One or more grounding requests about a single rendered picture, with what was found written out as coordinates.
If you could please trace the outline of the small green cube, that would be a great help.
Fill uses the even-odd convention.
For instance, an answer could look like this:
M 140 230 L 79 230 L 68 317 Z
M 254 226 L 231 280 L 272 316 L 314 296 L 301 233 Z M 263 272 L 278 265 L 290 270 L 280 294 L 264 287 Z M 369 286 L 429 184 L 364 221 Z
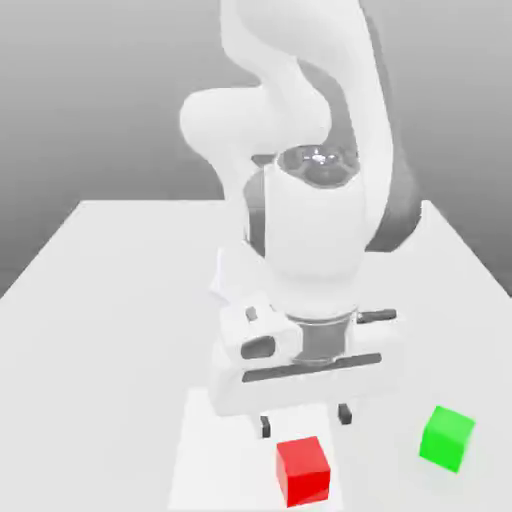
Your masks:
M 474 418 L 437 405 L 423 428 L 419 457 L 457 474 L 475 425 Z

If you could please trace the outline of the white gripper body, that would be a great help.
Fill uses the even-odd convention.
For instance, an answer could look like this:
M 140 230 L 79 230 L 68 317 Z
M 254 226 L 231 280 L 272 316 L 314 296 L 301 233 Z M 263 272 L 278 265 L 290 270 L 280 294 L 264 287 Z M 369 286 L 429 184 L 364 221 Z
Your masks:
M 318 402 L 345 403 L 385 393 L 401 378 L 399 346 L 338 359 L 323 367 L 280 366 L 243 371 L 219 346 L 213 348 L 209 396 L 220 416 Z

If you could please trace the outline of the small red cube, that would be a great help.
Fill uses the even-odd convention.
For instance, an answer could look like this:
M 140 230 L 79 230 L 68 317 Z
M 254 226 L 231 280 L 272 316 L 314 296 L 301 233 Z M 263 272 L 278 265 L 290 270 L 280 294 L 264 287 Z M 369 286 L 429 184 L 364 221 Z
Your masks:
M 318 437 L 279 442 L 276 478 L 288 508 L 327 500 L 331 467 Z

